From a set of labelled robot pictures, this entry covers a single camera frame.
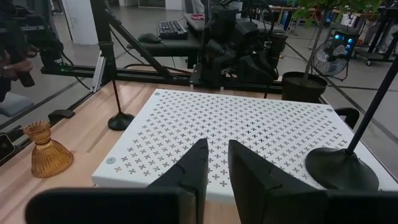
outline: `amber glass vase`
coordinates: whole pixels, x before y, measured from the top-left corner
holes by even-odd
[[[73,162],[73,154],[51,139],[50,128],[48,121],[39,121],[24,128],[24,133],[36,144],[32,152],[34,177],[55,176],[70,167]]]

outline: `black plant pot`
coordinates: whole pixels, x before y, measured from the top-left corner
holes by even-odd
[[[318,75],[308,75],[302,83],[303,72],[287,72],[282,77],[282,100],[318,103],[328,82]]]

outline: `microphone stand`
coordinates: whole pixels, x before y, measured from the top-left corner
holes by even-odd
[[[308,153],[305,158],[305,167],[319,184],[327,189],[378,190],[377,175],[356,156],[354,150],[397,72],[398,57],[394,59],[347,149],[335,150],[323,147]]]
[[[104,41],[98,43],[99,48],[102,51],[103,57],[105,59],[105,63],[112,63],[114,61],[113,57],[113,42],[112,41]],[[116,97],[116,103],[118,105],[118,113],[113,116],[108,121],[108,127],[113,131],[124,131],[130,125],[131,121],[133,121],[134,116],[131,114],[123,113],[120,107],[119,94],[118,89],[116,87],[116,65],[108,64],[108,67],[115,67],[115,69],[109,69],[106,72],[111,72],[111,79],[113,84],[114,95]]]

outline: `computer mouse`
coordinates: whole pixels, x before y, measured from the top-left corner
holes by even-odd
[[[138,37],[138,40],[143,43],[149,44],[159,44],[161,43],[162,39],[154,34],[142,34]]]

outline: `white perforated board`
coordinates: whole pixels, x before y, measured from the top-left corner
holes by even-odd
[[[329,105],[240,96],[156,90],[93,174],[100,187],[145,187],[199,139],[207,138],[207,199],[233,202],[228,141],[238,140],[294,177],[322,189],[305,169],[318,147],[347,147],[353,132]],[[398,184],[360,143],[360,159],[377,174],[380,189]]]

